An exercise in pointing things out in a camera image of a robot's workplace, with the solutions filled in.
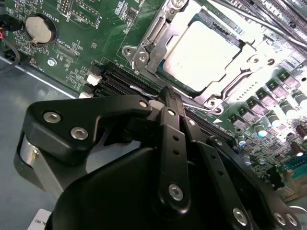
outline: screw hole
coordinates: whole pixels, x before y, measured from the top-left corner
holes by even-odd
[[[224,173],[220,170],[217,171],[219,173],[220,176],[224,176]]]
[[[177,151],[177,150],[173,150],[173,154],[175,154],[176,156],[179,156],[179,151]]]
[[[176,136],[173,136],[173,139],[174,139],[175,141],[179,141],[179,138],[176,137]]]

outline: green circuit board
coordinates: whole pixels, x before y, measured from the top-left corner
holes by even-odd
[[[6,1],[6,13],[16,19],[25,22],[29,15],[38,13],[50,18],[56,26],[57,38],[53,43],[35,46],[25,33],[25,29],[13,33],[6,32],[5,36],[18,47],[20,52],[31,57],[30,65],[32,67],[69,88],[82,92],[83,85],[86,84],[86,76],[93,64],[104,65],[113,62],[121,69],[134,74],[129,62],[122,55],[122,47],[125,45],[138,46],[163,2],[163,0]],[[206,0],[201,2],[217,15],[213,19],[214,23],[218,24],[220,21],[217,19],[220,17],[235,33],[244,32],[215,7],[208,4]],[[224,27],[219,24],[219,28],[224,31],[228,26]],[[284,41],[277,41],[273,45],[278,49],[283,44]],[[47,63],[49,58],[54,58],[57,65],[50,66]],[[276,71],[270,73],[269,79],[278,79],[283,72],[288,72],[305,88],[304,85],[307,84],[307,81],[303,82],[302,79],[307,73],[307,63],[303,63],[303,61],[304,58],[297,55],[296,52],[292,53],[276,67]],[[157,91],[160,89],[160,86],[142,75],[135,75],[135,77]],[[305,125],[306,117],[299,107],[296,109],[300,116],[284,121],[284,129],[272,128],[265,115],[259,116],[257,120],[242,130],[233,125],[229,118],[238,114],[238,110],[243,106],[248,107],[246,100],[255,96],[255,90],[263,87],[265,83],[255,84],[256,88],[253,89],[254,85],[242,86],[238,90],[237,101],[228,99],[223,103],[225,110],[221,115],[191,109],[201,119],[209,121],[217,129],[233,137],[243,134],[247,138],[247,145],[242,150],[250,156],[252,170],[259,176],[264,175],[266,170],[273,165],[277,165],[281,170],[286,170],[284,168],[285,162],[293,158],[290,142],[286,140],[286,136],[289,132],[295,133],[297,125],[307,127]],[[292,95],[298,89],[289,88],[286,90],[289,95]],[[255,124],[262,124],[266,127],[268,135],[264,138],[258,137],[254,130]],[[303,140],[298,135],[295,135],[292,141],[297,142],[302,149],[306,150]],[[259,159],[264,159],[265,163],[259,164]]]
[[[29,55],[31,65],[78,92],[93,63],[108,61],[127,66],[121,47],[137,46],[163,0],[12,0],[6,1],[7,14],[25,21],[42,13],[55,24],[54,43],[36,47],[24,31],[7,33],[19,50]],[[57,65],[47,64],[48,58]]]

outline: connector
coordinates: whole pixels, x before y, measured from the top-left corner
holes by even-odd
[[[7,14],[0,15],[0,27],[3,31],[14,32],[23,28],[23,22]]]

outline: capacitor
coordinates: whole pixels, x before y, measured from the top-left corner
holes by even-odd
[[[304,127],[302,126],[297,126],[295,128],[295,130],[297,131],[297,133],[304,139],[307,140],[307,131]]]
[[[277,128],[282,125],[282,122],[280,121],[280,119],[276,114],[268,115],[267,118],[273,128]]]
[[[241,147],[246,146],[245,137],[243,135],[237,136],[237,140],[238,140],[239,146]]]
[[[244,161],[244,163],[247,165],[247,166],[251,166],[251,162],[250,162],[250,157],[249,156],[243,156],[242,157],[242,160]]]
[[[296,115],[296,110],[290,104],[282,105],[281,109],[287,117],[294,117]]]
[[[304,152],[301,150],[301,148],[299,147],[299,145],[296,142],[292,142],[290,145],[294,155],[296,155],[297,157],[301,157]]]
[[[263,125],[256,125],[254,127],[254,129],[255,129],[258,137],[262,138],[262,137],[265,137],[268,134],[268,132],[265,130]]]
[[[307,107],[307,97],[303,93],[296,95],[294,99],[298,103],[299,106]]]

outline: silver screw head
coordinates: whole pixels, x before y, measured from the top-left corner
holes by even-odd
[[[124,54],[129,57],[131,55],[131,50],[128,49],[128,48],[125,48],[124,49]]]
[[[195,121],[189,120],[189,123],[190,123],[192,126],[196,126]]]
[[[145,57],[144,55],[141,55],[141,56],[140,56],[140,61],[141,61],[141,62],[146,61],[146,57]]]
[[[84,128],[75,127],[71,130],[71,136],[76,140],[85,140],[88,137],[88,133]]]
[[[218,145],[220,145],[220,146],[223,145],[223,143],[222,143],[219,139],[215,139],[215,141],[216,141],[216,143],[217,143]]]
[[[170,109],[168,110],[168,113],[171,114],[172,116],[176,115],[175,112],[173,110],[170,110]]]
[[[297,226],[297,221],[289,213],[286,214],[286,217],[288,218],[291,224]]]
[[[176,184],[170,184],[170,186],[168,187],[168,192],[171,197],[176,201],[180,201],[183,199],[183,192],[181,188]]]
[[[147,106],[148,106],[147,103],[145,103],[143,101],[140,101],[139,103],[140,103],[140,106],[142,106],[144,108],[147,108]]]
[[[248,219],[244,215],[244,213],[238,209],[237,207],[232,210],[236,220],[242,225],[242,226],[247,226],[248,224]]]
[[[46,112],[43,115],[43,118],[48,123],[57,123],[61,121],[61,116],[55,112]]]
[[[172,0],[174,7],[182,8],[185,4],[185,0]]]
[[[283,226],[286,225],[286,221],[284,220],[282,215],[280,215],[278,212],[274,212],[274,216],[275,216],[276,220],[278,221],[278,223],[280,223]]]
[[[57,61],[54,58],[50,57],[47,60],[47,64],[53,67],[57,65]]]

